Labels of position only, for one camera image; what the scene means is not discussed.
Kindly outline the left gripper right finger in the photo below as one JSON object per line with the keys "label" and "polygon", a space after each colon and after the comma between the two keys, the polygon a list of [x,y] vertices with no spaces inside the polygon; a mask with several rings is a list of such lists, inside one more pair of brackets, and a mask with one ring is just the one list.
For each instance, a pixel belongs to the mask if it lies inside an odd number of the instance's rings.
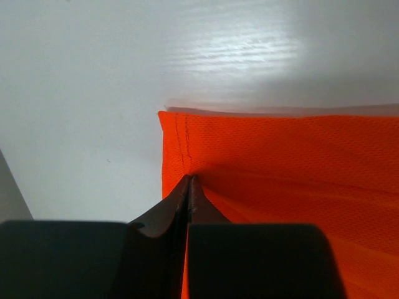
{"label": "left gripper right finger", "polygon": [[234,224],[190,182],[191,298],[345,298],[330,243],[311,224]]}

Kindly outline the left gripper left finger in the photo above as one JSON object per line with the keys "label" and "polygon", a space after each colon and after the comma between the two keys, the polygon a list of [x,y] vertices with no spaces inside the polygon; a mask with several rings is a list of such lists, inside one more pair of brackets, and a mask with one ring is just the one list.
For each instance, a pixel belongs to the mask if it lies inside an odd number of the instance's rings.
{"label": "left gripper left finger", "polygon": [[1,297],[179,298],[190,181],[129,223],[2,223]]}

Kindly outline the orange mesh shorts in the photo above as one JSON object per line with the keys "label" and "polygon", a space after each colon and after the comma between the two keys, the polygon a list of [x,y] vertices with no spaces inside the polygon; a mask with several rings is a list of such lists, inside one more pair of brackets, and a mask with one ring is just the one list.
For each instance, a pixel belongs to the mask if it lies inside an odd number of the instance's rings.
{"label": "orange mesh shorts", "polygon": [[159,112],[162,188],[186,174],[233,222],[307,222],[350,298],[398,297],[398,118]]}

